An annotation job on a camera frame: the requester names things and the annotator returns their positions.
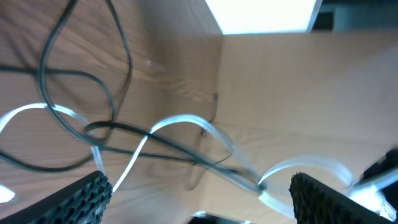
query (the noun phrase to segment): light beige surface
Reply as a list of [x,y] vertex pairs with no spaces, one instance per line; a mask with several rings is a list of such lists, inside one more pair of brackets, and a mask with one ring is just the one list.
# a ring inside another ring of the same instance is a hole
[[[398,32],[226,36],[218,83],[216,124],[261,172],[318,154],[358,176],[396,143]],[[218,143],[213,147],[222,154]],[[297,171],[342,187],[305,167],[272,180],[289,184]],[[213,175],[202,209],[254,223],[295,223]]]

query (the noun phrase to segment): wire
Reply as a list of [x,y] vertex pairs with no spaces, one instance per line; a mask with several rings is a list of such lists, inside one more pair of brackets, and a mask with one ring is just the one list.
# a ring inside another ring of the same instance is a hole
[[96,121],[96,122],[90,123],[89,125],[87,125],[84,128],[84,133],[86,134],[86,137],[90,138],[88,133],[90,131],[93,131],[98,128],[118,128],[118,129],[128,131],[130,133],[137,133],[137,134],[141,134],[143,136],[147,136],[148,138],[151,138],[151,139],[158,141],[162,144],[168,145],[172,149],[175,149],[176,151],[182,152],[182,153],[192,157],[197,163],[201,163],[204,166],[208,166],[208,167],[212,168],[213,170],[220,173],[222,177],[232,181],[233,183],[240,186],[244,190],[247,190],[247,191],[255,193],[255,194],[259,194],[263,190],[261,184],[257,185],[256,183],[251,182],[250,180],[241,177],[239,174],[237,174],[235,171],[232,171],[231,169],[227,169],[226,167],[223,167],[221,165],[216,165],[214,161],[211,161],[210,159],[195,152],[194,150],[192,150],[188,147],[183,147],[180,144],[177,144],[171,140],[168,140],[165,137],[160,137],[156,134],[152,134],[148,131],[144,131],[143,129],[138,128],[136,126],[112,122],[112,121]]
[[[132,58],[131,58],[129,45],[128,45],[128,42],[124,35],[123,29],[121,27],[121,23],[120,23],[118,14],[117,14],[111,0],[105,0],[105,1],[108,5],[109,10],[111,11],[111,14],[116,23],[119,34],[123,41],[124,48],[127,53],[128,71],[127,71],[126,79],[124,81],[124,85],[122,86],[121,90],[118,93],[116,93],[116,96],[120,96],[119,104],[117,106],[113,100],[114,97],[112,96],[112,94],[111,94],[110,90],[107,88],[107,86],[101,80],[94,77],[93,75],[91,75],[89,73],[85,73],[85,72],[75,71],[75,70],[58,70],[58,69],[46,68],[47,60],[49,58],[51,49],[52,49],[59,33],[61,32],[61,30],[67,23],[68,18],[72,14],[73,9],[75,8],[75,6],[77,4],[77,0],[69,0],[67,6],[65,7],[64,11],[62,12],[62,15],[60,16],[56,25],[52,29],[48,39],[45,41],[42,53],[40,55],[39,67],[37,70],[31,69],[31,68],[16,68],[16,67],[11,67],[11,66],[1,66],[0,70],[2,70],[4,72],[22,72],[22,73],[31,73],[31,74],[36,72],[40,94],[42,95],[44,103],[47,105],[47,109],[50,111],[50,114],[71,135],[73,135],[74,137],[78,138],[81,141],[91,144],[92,146],[98,146],[99,150],[107,150],[107,151],[118,152],[118,153],[132,154],[133,155],[132,158],[135,158],[135,159],[137,158],[137,156],[143,156],[143,157],[151,157],[151,158],[159,158],[159,159],[170,159],[170,160],[179,161],[179,162],[189,162],[191,164],[200,164],[202,166],[207,166],[207,167],[219,172],[223,177],[233,181],[234,183],[238,184],[239,186],[241,186],[242,188],[244,188],[250,192],[259,193],[259,191],[261,190],[260,186],[256,185],[254,182],[249,181],[249,180],[245,179],[244,177],[240,176],[238,174],[239,172],[237,172],[236,170],[228,169],[227,167],[218,165],[218,163],[221,161],[219,161],[219,162],[211,161],[208,158],[206,158],[205,156],[203,156],[199,153],[196,153],[195,151],[193,151],[189,148],[183,147],[177,143],[169,141],[168,139],[160,137],[158,135],[148,133],[147,131],[144,131],[141,128],[114,122],[118,116],[118,113],[123,104],[124,98],[126,96],[126,93],[128,91],[128,88],[130,86],[130,82],[132,79]],[[56,73],[80,75],[80,76],[83,76],[86,78],[90,78],[93,81],[97,82],[100,85],[100,87],[104,90],[104,92],[106,93],[106,95],[108,97],[108,103],[111,107],[111,120],[110,121],[98,121],[98,122],[91,123],[85,127],[84,133],[79,132],[72,125],[70,125],[63,118],[63,116],[55,109],[55,104],[53,103],[53,101],[49,95],[49,92],[48,92],[47,82],[46,82],[47,74],[56,74]],[[108,131],[106,137],[100,139],[100,138],[94,138],[93,136],[90,136],[89,132],[96,128],[109,128],[109,131]],[[106,143],[108,142],[108,139],[109,139],[109,137],[112,133],[112,130],[114,128],[124,129],[124,130],[127,130],[132,133],[144,135],[145,141],[147,138],[151,138],[153,140],[161,142],[162,144],[168,145],[171,148],[173,148],[179,152],[184,153],[186,156],[188,156],[188,158],[185,159],[185,158],[178,158],[178,157],[158,155],[158,154],[140,153],[140,151],[127,151],[124,149],[117,149],[114,147],[109,147],[106,145]],[[233,149],[234,145],[232,144],[231,141],[229,141],[227,147],[229,149]],[[66,166],[66,167],[49,168],[49,167],[39,167],[39,166],[35,166],[32,164],[28,164],[24,161],[21,161],[15,157],[13,157],[10,154],[5,153],[5,152],[0,154],[0,159],[3,159],[5,161],[8,161],[16,166],[23,167],[25,169],[41,171],[41,172],[63,172],[63,171],[67,171],[70,169],[75,169],[75,168],[85,164],[86,162],[90,161],[92,158],[93,158],[93,156],[88,156],[88,157],[78,161],[76,164]],[[256,171],[253,169],[253,166],[251,166],[250,163],[245,161],[245,159],[241,159],[241,162],[243,164],[245,164],[246,167],[249,167],[248,170],[251,174],[253,174],[253,176],[256,176]]]
[[[0,118],[0,134],[2,133],[2,131],[4,130],[4,128],[7,126],[7,124],[10,122],[10,120],[15,117],[15,115],[17,115],[18,113],[25,111],[25,110],[29,110],[29,109],[44,109],[46,108],[47,105],[45,103],[31,103],[29,105],[25,105],[25,106],[20,106],[8,113],[6,113],[5,115],[3,115]],[[84,118],[82,115],[72,111],[69,108],[66,108],[64,106],[60,106],[60,105],[55,105],[54,109],[62,112],[64,114],[69,115],[72,118],[77,119],[79,122],[81,122],[82,124],[86,125],[88,124],[88,121],[86,118]],[[92,151],[97,152],[98,151],[98,147],[97,146],[92,146]],[[134,152],[131,151],[125,151],[122,149],[116,149],[116,148],[110,148],[110,147],[106,147],[105,149],[109,150],[109,151],[114,151],[114,152],[118,152],[118,153],[125,153],[125,154],[133,154]],[[93,153],[93,155],[96,155],[96,163],[97,163],[97,167],[99,170],[104,172],[104,168],[102,165],[102,160],[100,158],[100,155],[98,153]],[[188,163],[194,163],[193,160],[190,159],[182,159],[182,158],[178,158],[178,157],[172,157],[172,156],[164,156],[164,155],[158,155],[158,154],[140,154],[140,156],[142,157],[150,157],[150,158],[155,158],[155,159],[167,159],[167,160],[173,160],[173,161],[179,161],[179,162],[188,162]],[[76,162],[73,165],[70,166],[66,166],[66,167],[54,167],[54,168],[50,168],[50,167],[41,167],[41,166],[36,166],[33,164],[29,164],[28,162],[22,161],[8,153],[6,153],[5,151],[0,149],[0,159],[11,163],[15,166],[18,166],[20,168],[24,168],[27,169],[29,171],[34,171],[34,172],[65,172],[65,171],[69,171],[72,169],[76,169],[80,166],[82,166],[83,164],[86,164],[88,161],[90,161],[93,158],[93,156],[88,156],[78,162]]]
[[[111,14],[115,20],[115,23],[118,27],[119,33],[121,35],[121,38],[123,40],[123,44],[124,44],[124,48],[126,49],[126,53],[127,53],[127,61],[129,64],[129,68],[128,68],[128,72],[127,72],[127,77],[126,80],[124,82],[123,88],[121,90],[122,96],[121,96],[121,103],[119,104],[116,113],[118,113],[122,102],[123,102],[123,98],[126,95],[130,82],[131,82],[131,77],[132,77],[132,61],[131,61],[131,53],[130,53],[130,49],[129,49],[129,45],[128,42],[126,40],[126,37],[124,36],[124,32],[123,29],[121,27],[121,23],[119,20],[119,17],[116,13],[116,10],[112,4],[112,2],[110,0],[105,0],[109,10],[111,11]],[[87,142],[89,144],[92,145],[97,145],[98,143],[102,143],[101,140],[99,139],[94,139],[94,138],[86,138],[84,137],[84,135],[82,135],[79,131],[77,131],[75,128],[72,127],[72,125],[70,125],[65,118],[62,117],[62,115],[60,113],[58,113],[58,111],[53,109],[53,105],[54,103],[51,100],[51,97],[49,95],[49,91],[47,88],[47,82],[46,82],[46,72],[45,72],[45,66],[47,63],[47,60],[49,58],[50,55],[50,51],[59,35],[59,33],[61,32],[61,30],[63,29],[63,27],[65,26],[65,24],[68,21],[68,18],[70,17],[70,15],[72,14],[73,9],[75,8],[77,4],[77,0],[69,0],[65,10],[62,12],[62,15],[60,16],[58,22],[56,23],[55,27],[52,29],[47,41],[44,43],[44,47],[43,47],[43,51],[41,53],[40,56],[40,60],[39,60],[39,69],[37,71],[37,79],[38,79],[38,83],[39,83],[39,90],[40,93],[42,95],[42,98],[44,100],[44,102],[47,104],[47,108],[50,111],[50,114],[55,118],[55,120],[57,120],[61,126],[63,126],[70,134],[72,134],[73,136],[75,136],[76,138]]]

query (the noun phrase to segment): wooden surface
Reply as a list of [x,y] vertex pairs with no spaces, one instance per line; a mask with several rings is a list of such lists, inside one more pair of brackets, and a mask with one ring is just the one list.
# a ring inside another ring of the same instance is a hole
[[[226,36],[215,124],[261,172],[316,154],[339,159],[359,177],[397,143],[397,56],[397,32]],[[224,156],[218,142],[212,148]],[[306,167],[271,180],[288,186],[300,171],[343,190],[327,172]],[[254,223],[295,223],[210,174],[202,209]]]
[[[0,63],[36,67],[43,43],[67,1],[1,1]],[[134,61],[133,80],[119,121],[150,128],[177,113],[210,118],[222,35],[204,0],[115,0]],[[123,84],[126,53],[104,1],[82,0],[50,54],[49,67],[77,69],[104,81],[113,93]],[[106,98],[90,80],[49,78],[55,103],[90,121],[106,120]],[[0,73],[0,114],[40,101],[30,75]],[[192,146],[199,129],[178,124],[161,131]],[[140,136],[114,132],[110,145],[133,150]],[[25,111],[0,135],[0,147],[41,166],[65,166],[90,153],[89,147],[63,130],[44,110]],[[145,151],[171,154],[160,145]],[[115,183],[129,156],[103,153],[107,175]],[[37,174],[0,162],[0,184],[17,199],[0,204],[0,218],[60,190],[95,170],[93,163],[61,174]],[[137,160],[115,193],[103,223],[183,223],[198,209],[201,187],[185,191],[187,166]]]

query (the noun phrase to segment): black rubber pad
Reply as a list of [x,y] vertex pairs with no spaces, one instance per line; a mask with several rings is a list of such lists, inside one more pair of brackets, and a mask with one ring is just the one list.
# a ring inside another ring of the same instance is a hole
[[0,224],[97,224],[111,200],[112,186],[93,172],[49,197],[0,220]]
[[294,175],[289,190],[298,224],[392,223],[307,174]]

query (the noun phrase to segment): bright light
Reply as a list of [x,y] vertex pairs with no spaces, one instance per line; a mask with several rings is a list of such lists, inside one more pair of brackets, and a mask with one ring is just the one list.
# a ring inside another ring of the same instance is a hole
[[15,192],[8,189],[4,185],[0,185],[0,203],[6,203],[11,201],[15,196]]
[[392,222],[397,218],[395,209],[375,187],[355,192],[349,198]]
[[306,32],[319,0],[206,0],[223,34]]

